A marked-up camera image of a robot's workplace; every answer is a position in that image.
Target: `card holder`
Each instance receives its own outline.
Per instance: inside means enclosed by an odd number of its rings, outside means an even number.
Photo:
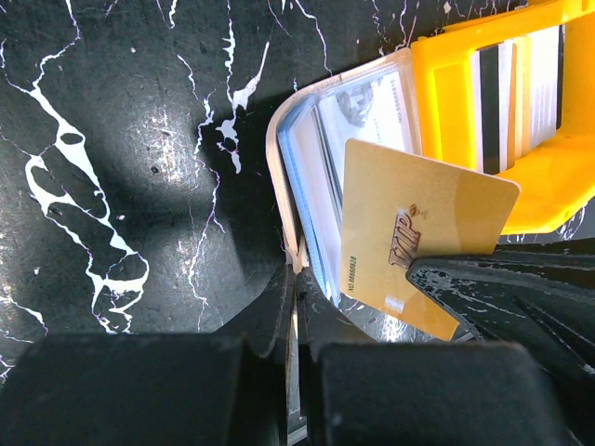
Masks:
[[[277,121],[277,143],[312,269],[336,302],[346,141],[421,153],[411,52],[383,59],[312,88]]]
[[[555,136],[562,110],[562,33],[563,26],[554,26],[471,56],[479,172],[502,173]]]

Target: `white vein pattern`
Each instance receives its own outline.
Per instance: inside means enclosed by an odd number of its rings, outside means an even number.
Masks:
[[[376,4],[376,0],[372,0],[372,6],[374,7],[374,14],[372,14],[372,21],[374,22],[374,25],[376,26],[376,34],[378,37],[380,37],[380,40],[382,42],[384,42],[385,44],[389,44],[389,40],[387,39],[386,35],[385,35],[385,29],[383,28],[382,30],[380,30],[380,17],[378,16],[378,14],[380,13],[380,9],[378,8],[377,4]],[[378,54],[380,56],[384,56],[384,50],[382,49],[382,43],[380,44],[380,48],[378,49]]]
[[[417,11],[419,10],[419,0],[417,0],[416,3],[416,11],[414,13],[413,16],[413,23],[411,24],[411,30],[409,30],[409,35],[405,34],[405,29],[403,26],[403,22],[401,21],[401,30],[403,31],[403,35],[405,35],[405,41],[404,41],[404,45],[405,46],[410,46],[411,45],[411,38],[413,37],[413,31],[416,28],[416,23],[417,23]]]
[[[176,7],[178,7],[178,0],[173,0],[171,2],[171,8],[169,8],[169,28],[172,30],[176,28],[176,23],[174,22],[174,15],[176,14]]]
[[[586,206],[583,206],[576,214],[574,214],[568,221],[561,225],[556,232],[560,236],[560,240],[568,241],[578,232],[578,229],[583,225],[585,220]]]
[[[271,5],[271,0],[267,0],[267,3],[269,4],[269,11],[271,12],[272,16],[275,18],[275,22],[277,23],[277,26],[279,26],[279,28],[281,28],[285,34],[289,35],[289,32],[285,29],[285,26],[283,26],[283,24],[279,21],[279,18],[277,17],[277,14],[275,14],[275,11],[272,9],[272,5]]]
[[[238,139],[238,134],[235,131],[235,122],[237,120],[237,110],[238,107],[242,107],[246,110],[248,105],[248,99],[257,91],[258,83],[260,82],[260,76],[262,75],[262,70],[264,68],[265,61],[267,60],[267,54],[269,52],[269,46],[271,44],[270,41],[264,46],[264,52],[262,53],[262,61],[260,62],[260,69],[256,76],[248,81],[245,87],[241,90],[236,90],[231,93],[230,87],[230,80],[233,76],[233,62],[234,62],[234,52],[235,52],[235,37],[233,35],[233,20],[231,19],[231,4],[230,0],[227,0],[227,13],[229,19],[229,31],[230,36],[228,38],[223,38],[224,42],[229,43],[230,45],[223,48],[225,52],[228,53],[229,58],[225,61],[225,67],[228,70],[228,74],[225,80],[227,86],[227,98],[231,104],[231,111],[233,116],[231,119],[224,120],[217,130],[223,135],[223,141],[219,142],[217,145],[221,151],[227,151],[231,156],[231,162],[235,167],[235,173],[239,174],[242,171],[242,163],[240,162],[240,152],[238,144],[240,140]],[[230,139],[233,142],[234,148],[229,150],[225,147],[224,143],[227,139]]]
[[[112,12],[112,9],[114,9],[117,5],[118,5],[118,1],[119,0],[113,0],[113,3],[111,3],[107,10],[105,11],[105,16],[103,16],[103,18],[105,19],[106,17],[108,17],[110,15],[110,13]]]
[[[385,342],[398,342],[403,339],[407,328],[408,325],[405,322],[387,314],[382,323],[381,339]]]
[[[301,11],[301,13],[304,15],[304,17],[306,19],[310,19],[310,20],[314,20],[314,25],[316,26],[316,32],[318,33],[318,36],[320,37],[320,41],[323,44],[323,54],[324,54],[324,69],[328,71],[328,73],[332,76],[333,72],[331,72],[328,68],[328,66],[326,65],[326,41],[324,40],[324,36],[323,36],[323,32],[320,31],[320,26],[318,25],[318,18],[316,18],[316,16],[313,16],[312,14],[306,12],[306,9],[304,9],[304,7],[301,5],[301,3],[299,3],[299,0],[294,0],[296,2],[297,7],[299,8],[299,10]]]
[[[407,12],[407,2],[403,3],[403,10],[401,11],[401,14],[399,14],[399,27],[401,28],[401,33],[403,34],[403,42],[397,46],[396,49],[401,49],[405,46],[407,46],[406,44],[406,40],[407,40],[407,32],[405,31],[405,27],[403,25],[403,17]]]
[[[7,141],[4,136],[0,135],[0,137],[4,141],[10,143],[10,141]],[[14,296],[12,294],[13,286],[9,282],[9,275],[5,271],[5,251],[7,248],[4,244],[5,238],[5,233],[0,232],[0,310],[2,311],[3,316],[2,321],[9,321],[9,323],[12,323],[16,320],[23,320],[27,319],[28,317],[33,317],[41,325],[44,335],[47,335],[48,329],[46,327],[46,323],[44,322],[44,316],[42,313],[25,307],[14,300]],[[0,332],[3,333],[2,336],[7,340],[8,343],[16,342],[20,344],[19,346],[12,346],[13,348],[16,347],[17,351],[25,348],[27,344],[33,343],[32,339],[24,339],[20,336],[17,337],[16,334],[12,334],[8,327],[0,326]],[[27,330],[25,333],[27,335],[31,334],[29,330]],[[0,355],[0,381],[2,384],[4,384],[8,373],[14,367],[14,362],[14,359],[7,359],[4,358],[3,355]]]
[[[17,88],[21,93],[26,94],[26,95],[30,96],[31,98],[35,99],[39,103],[41,108],[44,110],[44,112],[46,112],[49,116],[54,118],[54,120],[58,124],[58,131],[56,133],[56,140],[54,142],[54,147],[61,152],[61,154],[64,156],[64,158],[69,163],[78,167],[81,171],[83,171],[85,173],[87,178],[96,187],[96,190],[94,192],[95,196],[99,196],[101,198],[101,200],[103,201],[103,205],[105,207],[105,215],[103,217],[96,217],[96,216],[91,215],[88,210],[86,210],[81,205],[79,205],[75,201],[75,199],[71,196],[70,193],[65,191],[64,195],[56,196],[56,195],[48,192],[47,190],[43,189],[35,181],[35,179],[33,177],[33,169],[35,167],[48,171],[48,169],[46,167],[46,163],[44,162],[44,159],[43,159],[43,153],[41,155],[33,155],[26,151],[23,151],[24,153],[27,153],[27,155],[30,157],[29,161],[25,165],[25,176],[27,179],[27,183],[29,184],[29,188],[31,190],[32,196],[39,203],[39,206],[40,206],[41,211],[43,212],[44,216],[47,219],[51,220],[59,228],[64,230],[64,232],[66,232],[66,234],[68,234],[68,236],[73,240],[74,243],[81,246],[86,251],[88,261],[86,264],[85,274],[92,281],[93,289],[94,289],[93,295],[91,298],[91,305],[90,305],[91,313],[93,314],[93,316],[97,319],[99,324],[105,329],[105,331],[107,333],[115,334],[115,333],[117,333],[116,330],[120,330],[123,333],[130,333],[130,325],[132,322],[132,316],[127,312],[132,308],[132,306],[137,304],[142,298],[142,295],[144,292],[143,287],[149,277],[149,270],[150,270],[149,262],[147,260],[145,260],[137,251],[133,250],[130,246],[128,246],[128,244],[126,244],[124,239],[118,234],[118,231],[110,223],[111,209],[110,209],[110,206],[108,205],[106,194],[103,191],[103,189],[101,188],[101,185],[99,184],[99,179],[98,179],[97,175],[95,174],[95,172],[93,170],[93,166],[91,165],[91,162],[89,161],[88,156],[86,154],[86,149],[85,149],[86,137],[85,137],[85,135],[83,135],[74,125],[71,125],[62,116],[60,116],[60,114],[54,109],[54,107],[50,104],[50,102],[44,96],[41,86],[40,86],[40,83],[43,80],[44,75],[46,74],[46,72],[45,72],[46,64],[51,60],[59,59],[60,57],[62,57],[62,55],[71,46],[76,45],[76,43],[79,40],[81,40],[81,32],[80,32],[78,23],[76,21],[76,18],[74,17],[74,14],[73,14],[71,0],[65,0],[65,3],[68,8],[68,13],[70,15],[72,25],[73,25],[74,29],[76,30],[76,36],[70,43],[68,43],[65,47],[63,47],[58,53],[50,54],[50,55],[47,55],[42,58],[41,62],[39,63],[40,73],[39,73],[39,76],[37,77],[37,79],[35,79],[33,81],[33,88],[31,90],[27,90],[25,88],[22,88],[18,85],[13,84],[8,79],[8,76],[6,73],[7,61],[4,56],[5,44],[7,41],[6,39],[2,42],[2,45],[0,45],[0,62],[1,62],[0,68],[4,72],[7,82],[12,87]],[[81,139],[80,142],[77,142],[74,144],[66,144],[62,140],[62,137],[67,134],[77,135]],[[111,248],[116,248],[116,249],[122,250],[124,252],[120,261],[114,265],[111,265],[108,268],[108,270],[105,272],[104,275],[99,275],[95,272],[91,272],[91,268],[93,267],[93,262],[95,260],[94,253],[92,253],[89,250],[89,248],[85,245],[84,241],[81,240],[81,237],[79,236],[79,234],[77,234],[76,232],[69,229],[67,223],[64,223],[64,224],[59,223],[54,218],[51,218],[47,215],[50,205],[52,205],[54,203],[63,203],[63,204],[67,204],[69,206],[76,207],[81,212],[83,212],[88,217],[95,220],[100,225],[108,228],[112,232],[112,238],[110,240],[109,246]],[[130,257],[130,256],[137,256],[138,259],[145,265],[144,274],[139,278],[130,279],[130,280],[111,279],[110,272],[112,271],[112,269],[114,267],[116,267],[117,265],[119,265],[127,257]],[[121,327],[119,324],[118,325],[112,324],[112,322],[108,318],[109,314],[103,314],[97,308],[99,294],[101,293],[103,288],[106,288],[107,290],[109,290],[110,296],[112,298],[111,299],[112,307],[109,308],[108,311],[124,317],[124,319],[126,321],[126,324],[124,327]],[[120,297],[122,297],[124,294],[129,294],[129,293],[132,293],[134,297],[132,299],[130,299],[129,302],[118,307],[118,300],[120,299]]]
[[[188,80],[191,83],[192,95],[198,101],[200,99],[198,99],[198,95],[196,94],[196,82],[194,81],[194,71],[192,70],[192,67],[186,61],[185,58],[183,58],[181,55],[177,55],[177,56],[178,56],[178,59],[181,60],[181,62],[184,64],[184,66],[189,71]],[[211,124],[214,123],[215,112],[211,109],[211,106],[209,105],[209,99],[210,99],[210,97],[211,97],[211,95],[213,93],[214,92],[209,93],[206,96],[206,98],[204,98],[203,101],[202,101],[203,102],[203,108],[205,109],[205,119],[201,123],[199,123],[197,125],[197,129],[196,129],[197,140],[196,140],[196,145],[194,146],[194,152],[192,154],[192,158],[194,160],[194,176],[195,176],[195,178],[198,179],[198,174],[199,174],[199,172],[200,172],[201,169],[208,169],[215,176],[216,184],[215,184],[215,187],[213,188],[213,191],[212,191],[211,212],[210,212],[208,218],[206,219],[205,226],[203,227],[203,231],[201,233],[201,236],[198,239],[198,243],[196,243],[196,245],[194,246],[193,255],[192,255],[192,259],[190,261],[190,265],[187,268],[187,270],[185,271],[187,273],[188,284],[190,285],[190,287],[192,289],[192,295],[197,300],[200,300],[200,302],[202,304],[201,305],[201,311],[200,311],[200,314],[198,316],[198,322],[196,324],[196,328],[197,328],[197,331],[199,333],[201,331],[201,321],[202,321],[203,316],[205,314],[205,308],[206,307],[210,307],[210,306],[208,304],[208,300],[206,299],[206,297],[199,295],[198,294],[198,291],[196,290],[195,283],[198,280],[199,275],[200,275],[200,271],[197,270],[197,264],[199,262],[199,259],[201,259],[203,261],[205,260],[204,243],[205,243],[205,241],[207,239],[206,232],[207,232],[207,230],[209,228],[209,225],[211,223],[215,223],[219,227],[219,229],[223,233],[225,233],[225,229],[223,228],[223,225],[221,225],[221,223],[217,220],[217,216],[216,216],[217,191],[218,191],[219,186],[221,184],[221,177],[220,177],[219,173],[216,170],[212,169],[211,167],[208,167],[206,165],[206,163],[199,158],[200,149],[201,149],[202,144],[203,144],[203,127],[206,127],[206,126],[211,125]],[[189,214],[190,214],[190,220],[191,220],[191,223],[192,223],[192,233],[194,233],[195,230],[196,230],[196,225],[194,223],[194,215],[192,213],[192,202],[190,200],[188,201],[188,209],[189,209]],[[212,307],[212,308],[218,314],[219,321],[220,321],[221,325],[223,325],[223,319],[222,319],[221,314],[219,313],[217,307]]]
[[[490,7],[490,12],[489,12],[489,14],[488,14],[488,15],[493,15],[493,14],[495,14],[495,13],[497,12],[497,9],[496,9],[496,0],[486,0],[486,1],[485,1],[485,6],[483,6],[483,7],[480,7],[480,10],[479,10],[479,16],[480,16],[480,17],[483,17],[483,12],[484,12],[484,11],[485,11],[485,10],[486,10],[488,7]]]
[[[161,13],[161,18],[165,23],[165,14],[164,14],[164,9],[161,7],[161,1],[155,0],[155,2],[157,3],[157,8],[159,9],[159,12]]]

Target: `marble pattern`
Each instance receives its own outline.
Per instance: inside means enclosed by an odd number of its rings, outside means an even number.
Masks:
[[[284,261],[264,157],[276,107],[517,5],[0,0],[0,379],[48,333],[217,329]],[[591,236],[589,216],[530,242]],[[341,308],[377,338],[408,330]]]

